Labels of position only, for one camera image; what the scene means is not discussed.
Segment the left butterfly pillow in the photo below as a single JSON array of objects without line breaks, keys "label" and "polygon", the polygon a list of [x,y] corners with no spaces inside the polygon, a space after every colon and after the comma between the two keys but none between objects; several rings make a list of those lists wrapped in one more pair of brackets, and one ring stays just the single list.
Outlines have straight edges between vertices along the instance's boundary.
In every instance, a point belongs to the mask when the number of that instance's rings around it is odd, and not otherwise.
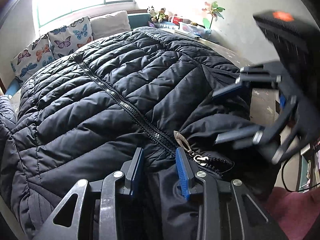
[{"label": "left butterfly pillow", "polygon": [[42,35],[18,53],[10,62],[20,87],[38,70],[54,62],[48,35]]}]

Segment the right butterfly pillow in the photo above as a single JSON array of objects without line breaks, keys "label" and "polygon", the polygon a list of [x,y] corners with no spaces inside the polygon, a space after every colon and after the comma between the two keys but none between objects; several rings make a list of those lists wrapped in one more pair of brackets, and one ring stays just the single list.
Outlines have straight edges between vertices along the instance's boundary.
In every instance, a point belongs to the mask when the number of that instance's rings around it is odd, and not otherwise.
[{"label": "right butterfly pillow", "polygon": [[80,18],[70,25],[49,31],[47,34],[56,60],[71,55],[93,41],[93,32],[88,16]]}]

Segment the artificial flower plant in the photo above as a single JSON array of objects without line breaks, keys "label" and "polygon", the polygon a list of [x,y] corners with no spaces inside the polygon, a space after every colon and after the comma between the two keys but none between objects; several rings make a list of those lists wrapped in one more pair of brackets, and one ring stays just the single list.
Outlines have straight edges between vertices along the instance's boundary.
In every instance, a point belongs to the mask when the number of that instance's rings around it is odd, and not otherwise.
[{"label": "artificial flower plant", "polygon": [[203,19],[203,23],[207,29],[210,29],[213,22],[216,22],[219,18],[224,19],[222,13],[225,11],[225,8],[219,6],[217,1],[205,2],[204,5],[205,7],[202,8],[202,11],[208,17]]}]

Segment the pink fleece clothing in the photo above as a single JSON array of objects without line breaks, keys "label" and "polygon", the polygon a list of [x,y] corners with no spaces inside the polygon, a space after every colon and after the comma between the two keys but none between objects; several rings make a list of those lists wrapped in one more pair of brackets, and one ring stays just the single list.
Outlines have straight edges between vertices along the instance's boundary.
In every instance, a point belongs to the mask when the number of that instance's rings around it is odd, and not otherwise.
[{"label": "pink fleece clothing", "polygon": [[319,188],[299,193],[275,187],[264,207],[288,239],[319,239]]}]

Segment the butterfly pillow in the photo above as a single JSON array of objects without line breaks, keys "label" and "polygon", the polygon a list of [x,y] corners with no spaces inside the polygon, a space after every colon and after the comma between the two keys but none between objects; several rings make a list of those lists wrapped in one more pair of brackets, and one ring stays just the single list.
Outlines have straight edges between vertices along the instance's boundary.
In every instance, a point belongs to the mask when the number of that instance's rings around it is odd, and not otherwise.
[{"label": "butterfly pillow", "polygon": [[70,25],[49,31],[47,34],[56,60],[71,55],[93,41],[93,32],[88,16],[80,18]]},{"label": "butterfly pillow", "polygon": [[42,35],[18,53],[10,62],[20,87],[38,70],[54,62],[48,35]]}]

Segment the brown plush toy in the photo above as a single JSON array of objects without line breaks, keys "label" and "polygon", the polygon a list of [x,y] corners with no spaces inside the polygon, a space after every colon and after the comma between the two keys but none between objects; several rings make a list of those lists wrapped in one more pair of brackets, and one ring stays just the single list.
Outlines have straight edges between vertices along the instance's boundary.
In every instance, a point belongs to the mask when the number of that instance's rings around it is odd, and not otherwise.
[{"label": "brown plush toy", "polygon": [[165,14],[165,11],[166,9],[165,8],[161,8],[158,12],[158,15],[157,15],[157,21],[159,23],[162,23],[164,21],[167,21],[169,16]]}]

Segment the red toy box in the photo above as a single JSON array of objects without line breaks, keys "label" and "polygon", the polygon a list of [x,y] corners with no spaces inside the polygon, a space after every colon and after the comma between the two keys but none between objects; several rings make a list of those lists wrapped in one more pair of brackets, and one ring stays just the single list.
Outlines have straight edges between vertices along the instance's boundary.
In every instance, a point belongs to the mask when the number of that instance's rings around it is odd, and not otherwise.
[{"label": "red toy box", "polygon": [[172,22],[173,24],[175,24],[175,25],[179,25],[180,22],[183,22],[183,18],[181,18],[181,17],[179,17],[179,16],[177,16],[177,15],[174,15],[174,16],[172,16],[172,18],[171,18],[171,22]]}]

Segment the plain white pillow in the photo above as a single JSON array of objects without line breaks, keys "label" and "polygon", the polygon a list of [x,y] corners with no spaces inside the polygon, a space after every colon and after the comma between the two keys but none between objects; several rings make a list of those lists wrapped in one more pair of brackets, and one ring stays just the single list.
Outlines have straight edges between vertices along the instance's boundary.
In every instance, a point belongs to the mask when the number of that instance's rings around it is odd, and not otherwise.
[{"label": "plain white pillow", "polygon": [[127,11],[116,11],[103,16],[90,18],[95,40],[114,34],[131,31]]}]

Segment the panda plush toy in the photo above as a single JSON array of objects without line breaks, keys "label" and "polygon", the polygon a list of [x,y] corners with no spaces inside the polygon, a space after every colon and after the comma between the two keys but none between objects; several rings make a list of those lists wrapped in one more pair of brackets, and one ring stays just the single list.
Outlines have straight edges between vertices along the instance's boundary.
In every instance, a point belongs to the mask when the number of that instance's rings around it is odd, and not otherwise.
[{"label": "panda plush toy", "polygon": [[147,8],[147,13],[150,14],[151,20],[152,20],[153,23],[157,22],[157,18],[156,18],[157,12],[155,11],[155,9],[154,9],[153,6],[149,6],[149,7]]}]

